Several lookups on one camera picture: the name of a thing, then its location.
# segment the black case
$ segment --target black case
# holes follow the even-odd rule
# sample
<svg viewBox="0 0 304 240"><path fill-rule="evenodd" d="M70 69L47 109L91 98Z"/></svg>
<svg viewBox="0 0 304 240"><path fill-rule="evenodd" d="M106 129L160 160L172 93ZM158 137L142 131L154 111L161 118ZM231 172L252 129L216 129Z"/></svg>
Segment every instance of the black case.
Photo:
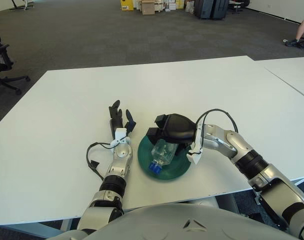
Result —
<svg viewBox="0 0 304 240"><path fill-rule="evenodd" d="M194 14L200 19L209 19L213 0L194 0Z"/></svg>
<svg viewBox="0 0 304 240"><path fill-rule="evenodd" d="M223 19L226 16L229 0L214 0L211 18Z"/></svg>

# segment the blue bottle cap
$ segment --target blue bottle cap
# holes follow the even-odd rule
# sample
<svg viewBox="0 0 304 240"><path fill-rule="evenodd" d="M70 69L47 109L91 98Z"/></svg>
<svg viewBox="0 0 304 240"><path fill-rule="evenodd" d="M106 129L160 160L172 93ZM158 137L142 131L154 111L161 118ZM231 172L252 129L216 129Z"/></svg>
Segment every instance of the blue bottle cap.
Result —
<svg viewBox="0 0 304 240"><path fill-rule="evenodd" d="M154 172L157 175L159 175L160 172L162 171L162 167L158 164L153 163L153 162L150 163L148 168L149 168L149 170L151 170L152 172Z"/></svg>

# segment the person's leg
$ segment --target person's leg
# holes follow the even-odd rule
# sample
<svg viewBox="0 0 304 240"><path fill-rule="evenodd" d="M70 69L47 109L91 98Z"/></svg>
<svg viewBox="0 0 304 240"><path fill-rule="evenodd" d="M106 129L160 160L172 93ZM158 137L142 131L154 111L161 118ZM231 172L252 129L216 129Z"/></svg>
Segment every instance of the person's leg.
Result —
<svg viewBox="0 0 304 240"><path fill-rule="evenodd" d="M286 42L285 45L289 46L289 47L296 46L303 34L304 34L304 20L300 24L300 26L298 26L295 39L293 39L292 41Z"/></svg>
<svg viewBox="0 0 304 240"><path fill-rule="evenodd" d="M295 39L300 40L300 38L302 37L303 34L304 34L304 20L297 29Z"/></svg>

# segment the green plate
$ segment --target green plate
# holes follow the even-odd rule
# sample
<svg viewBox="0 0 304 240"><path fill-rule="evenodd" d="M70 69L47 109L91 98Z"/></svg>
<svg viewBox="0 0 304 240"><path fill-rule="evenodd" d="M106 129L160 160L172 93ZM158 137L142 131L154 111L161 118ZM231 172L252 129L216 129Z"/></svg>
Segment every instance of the green plate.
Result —
<svg viewBox="0 0 304 240"><path fill-rule="evenodd" d="M175 155L171 164L165 165L159 175L156 175L148 169L149 164L153 161L151 151L154 145L149 141L148 137L145 136L138 146L138 162L147 175L156 179L170 180L182 176L190 167L191 162L187 159L186 154L190 150L188 147L180 152L179 155Z"/></svg>

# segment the silver arm segment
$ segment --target silver arm segment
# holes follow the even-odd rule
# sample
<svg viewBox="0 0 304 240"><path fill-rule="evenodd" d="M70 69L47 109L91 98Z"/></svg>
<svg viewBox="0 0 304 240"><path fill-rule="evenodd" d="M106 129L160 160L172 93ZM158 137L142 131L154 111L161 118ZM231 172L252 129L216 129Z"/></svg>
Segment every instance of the silver arm segment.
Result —
<svg viewBox="0 0 304 240"><path fill-rule="evenodd" d="M238 133L207 124L202 136L204 148L228 157L247 177L251 187L260 192L259 200L272 219L304 240L304 193L274 165L268 164Z"/></svg>
<svg viewBox="0 0 304 240"><path fill-rule="evenodd" d="M77 226L78 230L101 229L123 214L123 196L133 156L126 131L126 128L117 128L115 131L115 139L110 144L111 147L116 146L112 148L113 161L100 190L85 210Z"/></svg>

